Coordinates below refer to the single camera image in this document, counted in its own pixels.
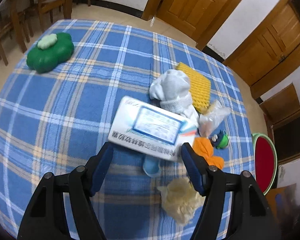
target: blue plaid tablecloth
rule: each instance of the blue plaid tablecloth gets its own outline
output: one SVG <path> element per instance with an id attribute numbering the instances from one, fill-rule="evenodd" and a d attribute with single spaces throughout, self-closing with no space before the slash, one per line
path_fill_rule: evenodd
<path id="1" fill-rule="evenodd" d="M 50 73 L 36 74 L 17 64 L 0 93 L 0 223 L 14 237 L 27 204 L 44 173 L 70 172 L 97 154 L 125 95 L 150 102 L 149 87 L 161 73 L 183 62 L 211 80 L 211 101 L 231 114 L 218 129 L 231 145 L 215 150 L 223 171 L 254 174 L 250 128 L 231 71 L 213 58 L 166 36 L 131 26 L 88 20 L 61 20 L 47 33 L 71 34 L 70 60 Z M 158 186 L 186 176 L 184 165 L 162 161 L 162 175 L 151 179 L 142 170 L 144 155 L 115 147 L 105 181 L 92 204 L 107 239 L 184 239 L 192 222 L 178 226 L 161 208 Z M 226 234 L 231 194 L 226 194 L 218 239 Z M 65 195 L 71 236 L 78 239 Z"/>

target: orange cloth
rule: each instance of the orange cloth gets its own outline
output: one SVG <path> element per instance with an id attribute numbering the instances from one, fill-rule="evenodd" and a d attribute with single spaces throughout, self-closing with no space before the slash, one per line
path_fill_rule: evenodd
<path id="1" fill-rule="evenodd" d="M 225 161 L 219 156 L 213 156 L 213 146 L 211 145 L 211 142 L 208 138 L 196 137 L 194 139 L 192 149 L 197 155 L 205 158 L 206 162 L 209 165 L 215 165 L 219 169 L 223 169 Z"/>

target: plastic bag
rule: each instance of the plastic bag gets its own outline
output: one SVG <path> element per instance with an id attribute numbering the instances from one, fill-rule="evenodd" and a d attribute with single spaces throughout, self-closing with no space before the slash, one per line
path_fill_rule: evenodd
<path id="1" fill-rule="evenodd" d="M 213 101 L 207 112 L 200 114 L 199 133 L 201 137 L 208 137 L 229 114 L 229 107 L 222 106 L 218 100 Z"/>
<path id="2" fill-rule="evenodd" d="M 205 200 L 194 190 L 188 178 L 174 179 L 167 187 L 158 187 L 158 190 L 161 192 L 162 208 L 181 226 L 189 223 Z"/>

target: beige floor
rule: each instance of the beige floor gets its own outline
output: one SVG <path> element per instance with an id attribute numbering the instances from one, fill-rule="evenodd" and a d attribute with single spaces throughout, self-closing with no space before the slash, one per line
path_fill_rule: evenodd
<path id="1" fill-rule="evenodd" d="M 62 17 L 62 13 L 58 13 L 57 10 L 54 11 L 54 20 L 62 19 Z M 191 47 L 195 47 L 196 45 L 195 41 L 189 38 L 187 35 L 168 25 L 167 23 L 162 22 L 159 19 L 156 19 L 153 26 L 150 27 L 150 21 L 146 22 L 131 15 L 103 7 L 93 5 L 88 7 L 86 4 L 73 5 L 72 18 L 102 20 L 123 25 L 132 25 L 133 27 L 163 34 L 177 41 L 181 41 Z M 34 28 L 34 37 L 30 39 L 29 44 L 26 44 L 28 48 L 41 35 L 38 20 L 34 18 L 32 22 Z M 47 15 L 46 26 L 48 27 L 49 24 L 49 16 Z M 2 42 L 2 46 L 5 50 L 9 64 L 8 66 L 5 66 L 4 63 L 0 61 L 0 90 L 7 77 L 14 69 L 16 63 L 23 56 L 14 38 L 12 40 L 10 40 L 9 38 L 4 39 L 4 41 Z M 263 112 L 260 109 L 259 105 L 255 102 L 255 100 L 252 99 L 248 85 L 236 74 L 235 78 L 242 94 L 244 106 L 247 110 L 251 132 L 261 132 L 267 134 Z"/>

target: crumpled yellow plastic bag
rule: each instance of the crumpled yellow plastic bag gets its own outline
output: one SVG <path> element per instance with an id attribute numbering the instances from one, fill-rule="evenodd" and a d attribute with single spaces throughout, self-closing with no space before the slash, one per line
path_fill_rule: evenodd
<path id="1" fill-rule="evenodd" d="M 190 222 L 205 200 L 194 190 L 188 178 L 174 179 L 167 187 L 158 187 L 158 190 L 161 192 L 162 208 L 180 226 Z"/>

